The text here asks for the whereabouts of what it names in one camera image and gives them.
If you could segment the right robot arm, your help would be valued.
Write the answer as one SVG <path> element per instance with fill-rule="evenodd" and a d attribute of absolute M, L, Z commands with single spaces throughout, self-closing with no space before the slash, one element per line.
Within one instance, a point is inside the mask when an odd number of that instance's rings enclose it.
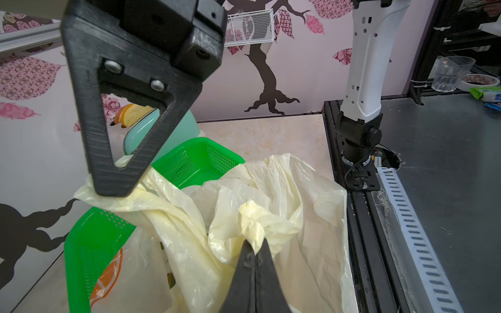
<path fill-rule="evenodd" d="M 408 1 L 354 1 L 347 92 L 335 130 L 347 141 L 344 182 L 380 142 L 381 95 L 397 27 Z M 101 196 L 132 193 L 164 142 L 221 65 L 234 36 L 222 1 L 69 1 L 61 34 L 73 83 L 88 170 Z M 112 159 L 102 94 L 160 111 L 130 162 Z"/>

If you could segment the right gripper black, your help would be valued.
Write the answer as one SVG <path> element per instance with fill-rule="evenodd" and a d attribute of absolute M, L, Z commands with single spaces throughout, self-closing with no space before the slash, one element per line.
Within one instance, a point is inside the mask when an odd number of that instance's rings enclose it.
<path fill-rule="evenodd" d="M 221 65 L 222 1 L 69 1 L 61 22 L 87 168 L 97 194 L 129 195 Z M 109 126 L 156 113 L 124 166 Z"/>

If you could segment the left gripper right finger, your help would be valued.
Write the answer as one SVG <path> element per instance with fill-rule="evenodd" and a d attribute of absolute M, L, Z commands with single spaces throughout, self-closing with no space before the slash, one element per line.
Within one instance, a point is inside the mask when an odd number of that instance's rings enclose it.
<path fill-rule="evenodd" d="M 291 313 L 279 282 L 267 239 L 263 241 L 256 255 L 255 305 L 256 312 Z"/>

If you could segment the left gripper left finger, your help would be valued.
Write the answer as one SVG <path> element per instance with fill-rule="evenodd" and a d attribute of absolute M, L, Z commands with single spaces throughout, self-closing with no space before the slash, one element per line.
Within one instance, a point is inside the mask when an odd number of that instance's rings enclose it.
<path fill-rule="evenodd" d="M 220 312 L 256 312 L 257 256 L 245 240 L 234 276 Z"/>

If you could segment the yellow translucent plastic bag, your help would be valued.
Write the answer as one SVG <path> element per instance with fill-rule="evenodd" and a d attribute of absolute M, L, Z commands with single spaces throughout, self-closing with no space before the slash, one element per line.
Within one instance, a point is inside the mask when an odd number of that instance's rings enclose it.
<path fill-rule="evenodd" d="M 75 194 L 150 231 L 166 249 L 172 312 L 216 312 L 244 244 L 270 251 L 293 312 L 354 312 L 347 191 L 291 154 L 237 165 L 218 180 L 176 187 L 150 168 L 125 198 L 91 180 Z"/>

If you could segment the green plastic basket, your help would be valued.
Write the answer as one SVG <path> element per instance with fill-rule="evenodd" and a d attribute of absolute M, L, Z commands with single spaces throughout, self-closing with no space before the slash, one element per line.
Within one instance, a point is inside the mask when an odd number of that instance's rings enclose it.
<path fill-rule="evenodd" d="M 221 178 L 243 157 L 208 138 L 193 138 L 153 162 L 153 167 L 177 188 L 201 186 Z M 90 312 L 95 287 L 110 262 L 122 261 L 122 247 L 135 226 L 113 213 L 92 207 L 69 232 L 65 270 L 70 312 Z"/>

